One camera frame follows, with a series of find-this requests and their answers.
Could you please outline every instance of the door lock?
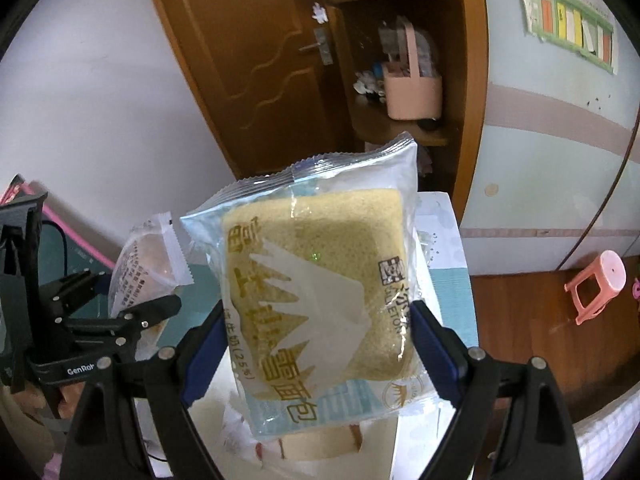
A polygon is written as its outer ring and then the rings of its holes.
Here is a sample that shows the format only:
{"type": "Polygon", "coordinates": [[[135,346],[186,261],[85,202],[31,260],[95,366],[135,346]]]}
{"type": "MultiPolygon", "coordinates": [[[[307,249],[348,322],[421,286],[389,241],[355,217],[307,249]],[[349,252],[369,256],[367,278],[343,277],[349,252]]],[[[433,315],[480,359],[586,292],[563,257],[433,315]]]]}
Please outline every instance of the door lock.
{"type": "Polygon", "coordinates": [[[320,58],[322,59],[323,65],[334,64],[334,58],[331,55],[331,49],[329,48],[329,43],[326,40],[326,33],[324,31],[324,28],[315,28],[314,34],[316,35],[316,42],[309,45],[301,46],[298,51],[307,52],[309,50],[317,48],[320,51],[320,58]]]}

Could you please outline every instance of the black cable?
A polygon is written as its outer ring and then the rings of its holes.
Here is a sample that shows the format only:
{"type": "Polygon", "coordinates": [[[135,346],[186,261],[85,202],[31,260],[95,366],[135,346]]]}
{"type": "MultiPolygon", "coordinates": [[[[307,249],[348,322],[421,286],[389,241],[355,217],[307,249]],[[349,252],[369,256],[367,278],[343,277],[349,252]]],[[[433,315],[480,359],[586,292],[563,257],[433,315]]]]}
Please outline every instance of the black cable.
{"type": "Polygon", "coordinates": [[[147,453],[147,455],[148,455],[148,457],[149,457],[149,458],[153,458],[154,460],[158,460],[158,462],[167,462],[167,463],[169,462],[169,461],[168,461],[167,459],[165,459],[165,458],[158,458],[157,456],[153,456],[153,455],[151,455],[151,454],[149,454],[149,453],[147,453]]]}
{"type": "Polygon", "coordinates": [[[64,258],[65,258],[65,276],[68,275],[68,264],[69,264],[69,253],[68,253],[68,247],[66,245],[66,234],[64,232],[64,230],[62,229],[62,227],[60,227],[58,224],[56,224],[55,222],[52,222],[51,220],[43,220],[42,221],[42,225],[50,225],[52,227],[54,227],[59,233],[60,236],[62,236],[62,244],[63,244],[63,251],[64,251],[64,258]]]}

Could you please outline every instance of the white bag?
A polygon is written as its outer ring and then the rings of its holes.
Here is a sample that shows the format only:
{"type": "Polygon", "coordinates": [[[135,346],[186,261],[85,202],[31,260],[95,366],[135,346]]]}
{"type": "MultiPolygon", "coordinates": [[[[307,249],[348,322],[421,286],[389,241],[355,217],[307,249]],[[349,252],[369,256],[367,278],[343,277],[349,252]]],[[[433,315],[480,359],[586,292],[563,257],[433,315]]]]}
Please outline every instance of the white bag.
{"type": "MultiPolygon", "coordinates": [[[[111,317],[134,305],[173,294],[193,277],[171,222],[171,213],[153,215],[134,227],[116,262],[109,287],[111,317]]],[[[166,321],[142,332],[136,359],[151,357],[166,321]]]]}
{"type": "Polygon", "coordinates": [[[409,334],[416,143],[318,155],[181,218],[220,281],[254,437],[396,413],[435,390],[409,334]]]}

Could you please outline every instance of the plastic bag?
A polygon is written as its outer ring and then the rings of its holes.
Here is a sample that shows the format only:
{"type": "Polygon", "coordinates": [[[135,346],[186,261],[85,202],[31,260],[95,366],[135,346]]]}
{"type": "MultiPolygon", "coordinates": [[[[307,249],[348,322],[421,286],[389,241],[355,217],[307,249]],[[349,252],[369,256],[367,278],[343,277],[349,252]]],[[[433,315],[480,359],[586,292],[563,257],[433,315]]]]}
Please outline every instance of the plastic bag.
{"type": "MultiPolygon", "coordinates": [[[[109,287],[109,312],[121,310],[173,294],[176,287],[191,285],[193,277],[182,254],[171,213],[153,215],[134,227],[116,262],[109,287]]],[[[136,359],[151,357],[166,321],[144,330],[136,348],[136,359]]]]}
{"type": "MultiPolygon", "coordinates": [[[[378,27],[382,50],[389,56],[389,60],[408,59],[406,31],[404,24],[408,20],[404,16],[398,16],[396,28],[387,27],[386,23],[378,27]]],[[[438,76],[438,48],[431,35],[422,28],[414,28],[415,44],[418,51],[418,67],[421,77],[438,76]]],[[[409,67],[403,66],[402,72],[409,76],[409,67]]]]}
{"type": "Polygon", "coordinates": [[[340,468],[356,462],[357,457],[353,455],[360,452],[365,438],[374,442],[372,435],[367,433],[375,429],[371,423],[363,422],[362,425],[324,427],[258,442],[244,416],[229,403],[225,405],[213,457],[217,459],[215,455],[225,452],[257,468],[273,471],[279,478],[312,480],[325,477],[328,469],[335,468],[336,459],[341,462],[340,468]],[[344,457],[349,455],[350,460],[345,464],[344,457]]]}
{"type": "Polygon", "coordinates": [[[220,281],[256,438],[394,412],[434,394],[408,335],[416,143],[319,155],[236,182],[182,217],[220,281]]]}

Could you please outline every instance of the screw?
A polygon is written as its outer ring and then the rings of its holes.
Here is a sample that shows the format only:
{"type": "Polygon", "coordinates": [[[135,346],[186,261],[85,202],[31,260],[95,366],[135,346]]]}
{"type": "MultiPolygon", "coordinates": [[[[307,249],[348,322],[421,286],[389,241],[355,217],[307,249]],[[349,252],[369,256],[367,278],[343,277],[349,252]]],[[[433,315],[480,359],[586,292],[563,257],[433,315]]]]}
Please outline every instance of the screw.
{"type": "Polygon", "coordinates": [[[546,361],[542,357],[532,357],[531,364],[538,370],[544,370],[546,368],[546,361]]]}
{"type": "Polygon", "coordinates": [[[162,361],[168,361],[169,359],[173,359],[175,356],[175,348],[172,346],[163,346],[158,350],[158,357],[162,359],[162,361]]]}
{"type": "Polygon", "coordinates": [[[98,370],[106,370],[111,366],[111,358],[107,356],[101,357],[95,365],[98,367],[98,370]]]}
{"type": "Polygon", "coordinates": [[[472,346],[468,354],[474,361],[482,361],[486,357],[486,352],[477,346],[472,346]]]}

